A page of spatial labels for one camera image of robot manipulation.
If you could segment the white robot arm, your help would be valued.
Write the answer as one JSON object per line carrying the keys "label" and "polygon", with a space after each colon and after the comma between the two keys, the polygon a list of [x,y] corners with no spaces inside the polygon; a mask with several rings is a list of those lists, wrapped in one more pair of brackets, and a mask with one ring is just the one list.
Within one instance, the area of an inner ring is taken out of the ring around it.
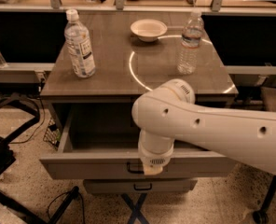
{"label": "white robot arm", "polygon": [[196,105],[191,86],[172,79],[141,95],[131,116],[146,175],[163,171],[176,140],[276,175],[276,112]]}

